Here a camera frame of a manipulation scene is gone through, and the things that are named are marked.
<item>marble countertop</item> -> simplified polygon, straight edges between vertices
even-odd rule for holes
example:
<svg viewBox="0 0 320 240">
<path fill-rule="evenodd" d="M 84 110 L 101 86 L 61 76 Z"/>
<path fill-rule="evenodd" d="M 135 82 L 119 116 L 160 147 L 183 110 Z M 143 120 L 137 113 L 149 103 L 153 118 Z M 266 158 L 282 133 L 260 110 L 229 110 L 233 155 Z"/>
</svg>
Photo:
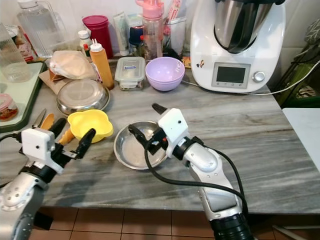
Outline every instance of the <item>marble countertop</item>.
<svg viewBox="0 0 320 240">
<path fill-rule="evenodd" d="M 193 81 L 188 69 L 185 81 Z M 152 103 L 181 109 L 192 136 L 225 152 L 242 179 L 250 213 L 320 213 L 320 174 L 272 96 L 213 93 L 182 83 L 173 91 L 110 91 L 105 111 L 114 127 L 113 136 L 93 144 L 84 159 L 73 160 L 56 176 L 44 198 L 45 206 L 202 210 L 196 187 L 163 183 L 148 171 L 119 163 L 113 151 L 117 132 L 142 120 L 156 121 Z M 56 96 L 43 84 L 28 126 L 43 108 L 62 117 Z M 75 149 L 77 140 L 66 148 Z M 0 184 L 11 180 L 26 162 L 13 139 L 0 144 Z M 227 163 L 224 172 L 237 189 Z M 175 158 L 158 171 L 172 179 L 191 180 Z"/>
</svg>

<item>red container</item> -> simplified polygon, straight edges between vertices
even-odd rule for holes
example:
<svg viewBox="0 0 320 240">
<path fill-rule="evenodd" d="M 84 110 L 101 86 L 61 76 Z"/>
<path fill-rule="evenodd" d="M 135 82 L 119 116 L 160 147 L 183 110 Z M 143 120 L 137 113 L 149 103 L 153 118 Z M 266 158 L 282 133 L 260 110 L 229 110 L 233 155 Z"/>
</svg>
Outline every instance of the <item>red container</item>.
<svg viewBox="0 0 320 240">
<path fill-rule="evenodd" d="M 111 40 L 109 34 L 109 20 L 103 15 L 86 16 L 82 19 L 84 25 L 91 30 L 91 39 L 96 39 L 98 43 L 102 44 L 105 49 L 108 59 L 114 56 L 111 47 Z"/>
</svg>

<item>stainless steel bowl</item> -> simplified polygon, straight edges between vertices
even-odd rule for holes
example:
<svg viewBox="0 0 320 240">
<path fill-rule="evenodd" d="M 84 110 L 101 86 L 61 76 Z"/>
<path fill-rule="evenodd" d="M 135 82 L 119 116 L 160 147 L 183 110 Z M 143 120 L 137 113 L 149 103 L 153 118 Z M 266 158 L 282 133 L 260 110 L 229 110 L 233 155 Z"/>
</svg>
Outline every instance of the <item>stainless steel bowl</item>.
<svg viewBox="0 0 320 240">
<path fill-rule="evenodd" d="M 65 115 L 89 109 L 103 110 L 109 103 L 109 90 L 91 79 L 74 80 L 64 85 L 57 97 L 56 107 Z"/>
<path fill-rule="evenodd" d="M 138 121 L 132 124 L 143 132 L 147 140 L 152 137 L 153 132 L 159 127 L 154 121 Z M 129 125 L 122 128 L 115 137 L 113 145 L 115 156 L 120 163 L 128 168 L 147 170 L 148 166 L 145 160 L 145 150 L 136 140 L 135 136 L 129 132 L 128 126 Z M 148 152 L 148 156 L 153 167 L 158 166 L 167 158 L 166 152 L 162 148 L 154 155 L 151 155 Z"/>
</svg>

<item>yellow silicone mold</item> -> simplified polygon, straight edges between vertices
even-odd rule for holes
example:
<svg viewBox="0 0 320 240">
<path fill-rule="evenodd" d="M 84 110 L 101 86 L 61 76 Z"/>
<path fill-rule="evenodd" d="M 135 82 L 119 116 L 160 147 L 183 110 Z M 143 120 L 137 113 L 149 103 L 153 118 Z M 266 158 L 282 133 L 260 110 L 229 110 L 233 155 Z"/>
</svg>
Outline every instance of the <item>yellow silicone mold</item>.
<svg viewBox="0 0 320 240">
<path fill-rule="evenodd" d="M 96 134 L 92 143 L 97 143 L 114 133 L 114 127 L 108 119 L 108 115 L 101 110 L 91 109 L 75 112 L 68 116 L 70 130 L 76 139 L 80 140 L 91 128 Z"/>
</svg>

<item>appliance display screen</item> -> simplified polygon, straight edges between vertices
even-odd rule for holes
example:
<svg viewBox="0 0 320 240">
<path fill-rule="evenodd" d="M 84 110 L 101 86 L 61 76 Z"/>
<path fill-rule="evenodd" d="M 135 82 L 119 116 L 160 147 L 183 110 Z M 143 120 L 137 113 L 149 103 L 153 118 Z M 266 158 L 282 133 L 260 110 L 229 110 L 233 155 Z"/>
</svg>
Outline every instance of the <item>appliance display screen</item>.
<svg viewBox="0 0 320 240">
<path fill-rule="evenodd" d="M 243 84 L 246 69 L 243 67 L 219 66 L 216 76 L 217 82 Z"/>
</svg>

